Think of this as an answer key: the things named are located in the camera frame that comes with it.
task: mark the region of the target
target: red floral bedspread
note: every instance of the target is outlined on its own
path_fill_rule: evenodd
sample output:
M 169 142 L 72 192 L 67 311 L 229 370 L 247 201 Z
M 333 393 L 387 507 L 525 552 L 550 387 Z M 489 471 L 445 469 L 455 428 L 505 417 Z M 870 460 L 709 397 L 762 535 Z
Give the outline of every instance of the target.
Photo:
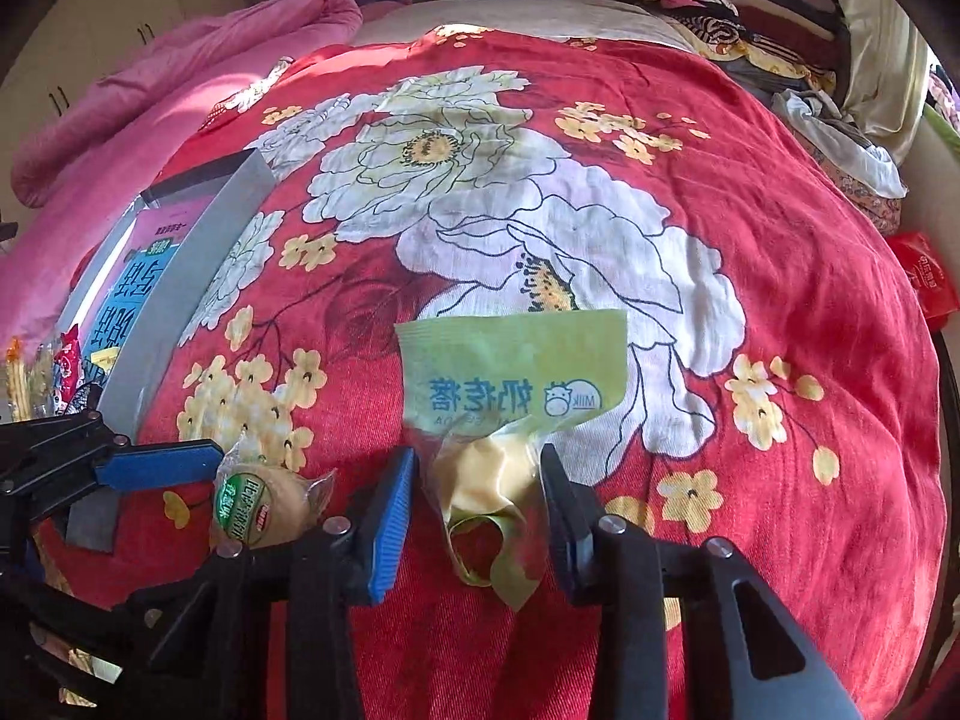
M 893 707 L 944 536 L 935 357 L 880 235 L 750 95 L 665 47 L 442 28 L 299 61 L 165 173 L 249 143 L 280 186 L 143 442 L 246 425 L 277 463 L 336 467 L 336 511 L 400 440 L 394 322 L 623 309 L 627 397 L 558 438 L 570 475 L 660 538 L 732 538 L 864 715 Z M 209 517 L 195 485 L 128 498 L 113 557 L 47 541 L 108 604 L 189 574 Z M 353 617 L 368 715 L 584 717 L 597 622 L 549 578 L 517 614 L 460 584 L 421 498 L 397 588 Z

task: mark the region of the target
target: green plastic packaging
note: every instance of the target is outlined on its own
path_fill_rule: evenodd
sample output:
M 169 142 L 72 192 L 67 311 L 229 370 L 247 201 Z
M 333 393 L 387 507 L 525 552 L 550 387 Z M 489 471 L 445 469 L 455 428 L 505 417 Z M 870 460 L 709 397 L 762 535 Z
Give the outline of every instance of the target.
M 397 325 L 403 423 L 463 581 L 516 609 L 546 570 L 539 452 L 551 433 L 617 406 L 627 383 L 623 311 L 441 317 Z M 484 522 L 502 542 L 488 576 L 454 539 Z

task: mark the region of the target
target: blue gripper pad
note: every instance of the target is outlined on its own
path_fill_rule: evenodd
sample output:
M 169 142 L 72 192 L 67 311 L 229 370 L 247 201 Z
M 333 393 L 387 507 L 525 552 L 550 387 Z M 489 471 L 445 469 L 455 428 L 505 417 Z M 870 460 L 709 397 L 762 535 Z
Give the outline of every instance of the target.
M 383 601 L 387 590 L 397 581 L 400 555 L 410 525 L 410 505 L 416 476 L 416 455 L 409 447 L 397 450 L 392 459 L 392 483 L 383 502 L 380 525 L 373 537 L 373 566 L 367 592 L 374 604 Z
M 120 493 L 212 482 L 223 450 L 210 440 L 132 446 L 96 469 L 97 482 Z

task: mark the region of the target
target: red snack package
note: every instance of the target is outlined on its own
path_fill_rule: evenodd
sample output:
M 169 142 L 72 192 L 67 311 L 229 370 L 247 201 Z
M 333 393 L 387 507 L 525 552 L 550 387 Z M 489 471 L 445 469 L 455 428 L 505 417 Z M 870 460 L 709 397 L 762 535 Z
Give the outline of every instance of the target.
M 886 239 L 920 300 L 930 332 L 942 330 L 947 317 L 960 310 L 960 298 L 947 271 L 923 233 L 902 233 Z
M 64 413 L 80 386 L 80 328 L 61 334 L 61 350 L 54 355 L 54 409 Z

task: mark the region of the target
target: pink blanket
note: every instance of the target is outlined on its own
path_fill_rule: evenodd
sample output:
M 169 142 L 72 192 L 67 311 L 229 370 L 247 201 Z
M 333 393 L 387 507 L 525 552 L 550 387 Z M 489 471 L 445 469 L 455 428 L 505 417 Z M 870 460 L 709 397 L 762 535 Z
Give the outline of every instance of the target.
M 282 56 L 349 41 L 361 23 L 353 0 L 272 0 L 194 20 L 24 143 L 11 184 L 42 211 L 0 261 L 0 344 L 50 333 L 80 261 L 213 105 L 267 76 Z

